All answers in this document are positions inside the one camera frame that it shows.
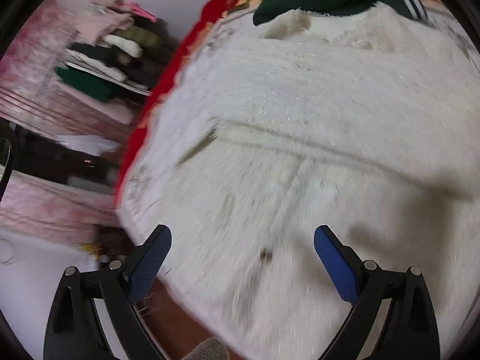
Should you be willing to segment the white fuzzy knit cardigan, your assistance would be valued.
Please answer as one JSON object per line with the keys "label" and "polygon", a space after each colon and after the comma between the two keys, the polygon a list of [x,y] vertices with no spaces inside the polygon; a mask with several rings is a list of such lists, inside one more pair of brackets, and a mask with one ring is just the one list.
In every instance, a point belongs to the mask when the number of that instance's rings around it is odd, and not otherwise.
{"label": "white fuzzy knit cardigan", "polygon": [[347,316],[313,247],[422,271],[448,357],[479,302],[479,53],[378,5],[222,19],[154,109],[117,212],[172,231],[160,278],[246,359],[317,359]]}

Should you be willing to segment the cluttered clothes rack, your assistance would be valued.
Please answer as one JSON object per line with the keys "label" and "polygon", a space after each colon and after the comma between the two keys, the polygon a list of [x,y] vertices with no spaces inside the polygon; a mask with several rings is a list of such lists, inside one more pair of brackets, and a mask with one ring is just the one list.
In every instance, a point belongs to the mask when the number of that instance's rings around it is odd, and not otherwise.
{"label": "cluttered clothes rack", "polygon": [[64,244],[118,224],[114,185],[128,138],[176,45],[125,0],[71,13],[46,0],[1,59],[1,161],[15,155],[1,226]]}

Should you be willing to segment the red floral blanket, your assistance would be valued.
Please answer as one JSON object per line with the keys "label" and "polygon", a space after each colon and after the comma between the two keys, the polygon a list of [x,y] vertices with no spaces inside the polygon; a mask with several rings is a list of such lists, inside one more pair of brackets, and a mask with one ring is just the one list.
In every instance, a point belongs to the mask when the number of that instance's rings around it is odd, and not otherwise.
{"label": "red floral blanket", "polygon": [[153,93],[147,98],[142,107],[137,126],[128,139],[127,149],[120,165],[119,175],[115,183],[114,195],[118,197],[126,173],[132,165],[137,152],[143,146],[148,133],[149,119],[155,108],[159,107],[173,90],[179,86],[182,73],[194,60],[194,54],[206,44],[207,38],[214,31],[215,25],[222,19],[233,14],[257,9],[262,0],[210,0],[202,9],[197,23],[193,26],[184,40],[174,52],[172,60],[160,75],[154,86]]}

